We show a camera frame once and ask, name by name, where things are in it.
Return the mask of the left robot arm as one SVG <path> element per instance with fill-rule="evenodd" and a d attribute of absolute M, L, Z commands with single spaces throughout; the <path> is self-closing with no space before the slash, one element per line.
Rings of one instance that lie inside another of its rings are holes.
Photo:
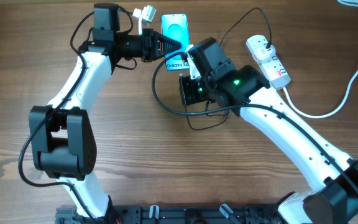
<path fill-rule="evenodd" d="M 138 34 L 120 29 L 122 6 L 97 3 L 90 16 L 94 25 L 88 38 L 75 49 L 76 66 L 69 79 L 45 106 L 29 113 L 34 166 L 45 172 L 50 185 L 62 185 L 75 202 L 70 212 L 59 216 L 63 223 L 119 223 L 120 214 L 101 188 L 94 165 L 97 147 L 89 113 L 121 59 L 158 60 L 181 47 L 181 43 L 152 29 L 141 27 Z"/>

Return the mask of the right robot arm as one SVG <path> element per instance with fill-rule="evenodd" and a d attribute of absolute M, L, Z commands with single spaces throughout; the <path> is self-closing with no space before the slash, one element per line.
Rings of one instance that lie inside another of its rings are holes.
<path fill-rule="evenodd" d="M 250 65 L 236 68 L 216 39 L 189 45 L 190 75 L 181 81 L 185 105 L 202 101 L 231 110 L 262 131 L 297 166 L 310 186 L 277 207 L 287 223 L 347 223 L 358 214 L 358 159 L 322 138 Z"/>

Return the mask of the turquoise screen Galaxy smartphone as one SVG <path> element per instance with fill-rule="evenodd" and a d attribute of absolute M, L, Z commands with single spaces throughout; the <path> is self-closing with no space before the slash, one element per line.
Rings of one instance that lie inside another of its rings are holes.
<path fill-rule="evenodd" d="M 176 52 L 184 52 L 190 44 L 188 31 L 188 16 L 186 14 L 163 14 L 161 15 L 162 34 L 181 43 Z M 165 63 L 166 70 L 188 70 L 189 65 L 183 62 L 180 55 L 176 55 Z"/>

